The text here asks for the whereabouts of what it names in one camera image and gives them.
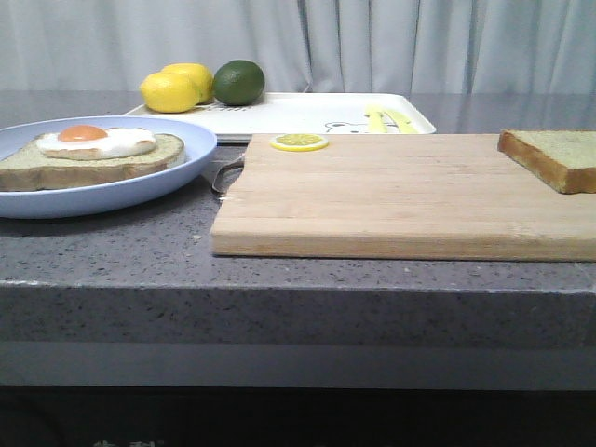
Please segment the white curtain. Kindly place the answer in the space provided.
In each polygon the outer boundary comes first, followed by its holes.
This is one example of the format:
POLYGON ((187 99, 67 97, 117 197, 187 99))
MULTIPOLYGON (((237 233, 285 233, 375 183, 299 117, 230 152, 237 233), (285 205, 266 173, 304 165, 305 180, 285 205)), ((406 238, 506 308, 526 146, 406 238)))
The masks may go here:
POLYGON ((591 94, 591 1, 5 1, 4 90, 256 61, 274 91, 591 94))

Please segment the rear yellow lemon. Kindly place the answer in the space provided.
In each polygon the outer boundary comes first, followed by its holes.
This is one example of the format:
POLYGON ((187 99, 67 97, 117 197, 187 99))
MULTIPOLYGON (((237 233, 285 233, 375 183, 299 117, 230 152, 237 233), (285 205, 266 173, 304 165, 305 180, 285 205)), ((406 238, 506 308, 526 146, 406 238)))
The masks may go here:
POLYGON ((162 73, 186 75, 197 86, 200 98, 198 104, 209 103, 213 99, 213 74, 203 64, 181 62, 167 65, 161 69, 162 73))

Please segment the wooden cutting board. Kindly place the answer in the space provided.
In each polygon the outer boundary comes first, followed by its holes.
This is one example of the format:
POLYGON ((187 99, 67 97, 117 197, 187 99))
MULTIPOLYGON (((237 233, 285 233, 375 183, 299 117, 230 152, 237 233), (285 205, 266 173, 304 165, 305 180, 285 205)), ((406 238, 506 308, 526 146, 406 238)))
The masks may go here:
POLYGON ((563 195, 494 134, 252 137, 210 230, 218 255, 591 261, 595 197, 563 195))

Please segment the fried egg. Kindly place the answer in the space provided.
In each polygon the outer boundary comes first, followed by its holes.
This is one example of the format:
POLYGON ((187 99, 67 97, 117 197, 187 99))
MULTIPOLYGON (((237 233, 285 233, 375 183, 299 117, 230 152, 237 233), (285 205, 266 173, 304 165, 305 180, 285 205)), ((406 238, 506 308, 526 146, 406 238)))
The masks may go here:
POLYGON ((151 152, 156 148, 156 136, 141 128, 74 125, 58 133, 43 134, 36 139, 36 146, 52 158, 102 160, 151 152))

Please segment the green lime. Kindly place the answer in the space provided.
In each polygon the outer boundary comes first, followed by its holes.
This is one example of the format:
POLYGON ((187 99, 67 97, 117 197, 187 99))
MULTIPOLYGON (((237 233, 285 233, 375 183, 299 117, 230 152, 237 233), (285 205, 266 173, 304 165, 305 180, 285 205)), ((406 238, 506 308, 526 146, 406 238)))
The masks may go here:
POLYGON ((265 86, 264 71, 253 61, 235 60, 220 67, 213 80, 213 95, 226 105, 256 102, 265 86))

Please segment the light blue round plate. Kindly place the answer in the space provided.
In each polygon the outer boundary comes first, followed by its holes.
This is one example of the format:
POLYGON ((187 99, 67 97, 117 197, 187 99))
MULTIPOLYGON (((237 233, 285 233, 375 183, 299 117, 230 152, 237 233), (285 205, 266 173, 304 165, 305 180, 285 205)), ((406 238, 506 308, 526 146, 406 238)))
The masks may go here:
POLYGON ((66 218, 96 214, 126 207, 169 194, 188 184, 213 159, 217 137, 209 129, 156 116, 83 116, 21 124, 1 130, 1 157, 21 149, 39 134, 57 132, 72 125, 100 128, 143 128, 167 133, 184 142, 186 161, 180 166, 140 178, 78 188, 35 192, 3 192, 1 216, 18 219, 66 218))

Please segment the white bear-print tray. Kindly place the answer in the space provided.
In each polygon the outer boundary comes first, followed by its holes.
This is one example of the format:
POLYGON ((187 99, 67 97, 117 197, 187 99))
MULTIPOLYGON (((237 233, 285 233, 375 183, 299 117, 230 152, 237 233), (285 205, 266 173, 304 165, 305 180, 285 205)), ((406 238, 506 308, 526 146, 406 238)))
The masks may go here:
POLYGON ((219 102, 181 114, 163 114, 203 126, 221 142, 248 142, 257 134, 417 133, 436 128, 406 98, 385 93, 269 92, 250 106, 219 102))

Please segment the bread slice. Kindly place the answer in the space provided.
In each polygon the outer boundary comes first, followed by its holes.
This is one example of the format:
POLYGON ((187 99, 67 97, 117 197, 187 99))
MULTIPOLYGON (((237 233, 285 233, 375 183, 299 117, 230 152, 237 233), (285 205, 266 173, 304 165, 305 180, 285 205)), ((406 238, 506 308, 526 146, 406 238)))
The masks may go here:
POLYGON ((497 150, 558 193, 595 193, 594 130, 505 129, 497 150))
POLYGON ((158 134, 151 152, 99 160, 48 157, 28 142, 1 160, 1 190, 32 192, 120 182, 177 167, 185 160, 183 140, 171 134, 158 134))

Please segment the front yellow lemon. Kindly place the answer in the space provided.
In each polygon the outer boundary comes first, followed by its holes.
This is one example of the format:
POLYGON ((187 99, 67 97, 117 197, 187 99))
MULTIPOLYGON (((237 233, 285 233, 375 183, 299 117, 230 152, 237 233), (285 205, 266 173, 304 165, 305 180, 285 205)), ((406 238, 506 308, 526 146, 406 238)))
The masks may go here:
POLYGON ((182 113, 199 103, 200 91, 185 74, 149 74, 139 85, 145 105, 158 113, 182 113))

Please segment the yellow lemon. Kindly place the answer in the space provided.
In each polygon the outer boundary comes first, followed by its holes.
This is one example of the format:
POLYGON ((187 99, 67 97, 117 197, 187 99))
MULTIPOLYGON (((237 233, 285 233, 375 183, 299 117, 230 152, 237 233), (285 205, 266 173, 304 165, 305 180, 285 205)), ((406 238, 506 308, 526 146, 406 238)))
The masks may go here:
POLYGON ((158 113, 182 113, 199 103, 200 91, 185 74, 149 74, 139 85, 145 105, 158 113))
POLYGON ((200 98, 198 104, 209 103, 213 99, 213 74, 203 64, 181 62, 167 65, 161 69, 162 73, 186 75, 197 86, 200 98))

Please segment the lemon slice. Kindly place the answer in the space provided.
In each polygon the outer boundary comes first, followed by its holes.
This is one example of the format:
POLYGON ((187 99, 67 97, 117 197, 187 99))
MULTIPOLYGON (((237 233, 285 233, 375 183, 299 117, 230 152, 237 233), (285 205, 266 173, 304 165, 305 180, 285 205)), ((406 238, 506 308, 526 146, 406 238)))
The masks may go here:
POLYGON ((310 152, 329 145, 326 138, 311 133, 281 134, 273 137, 269 143, 272 147, 286 152, 310 152))

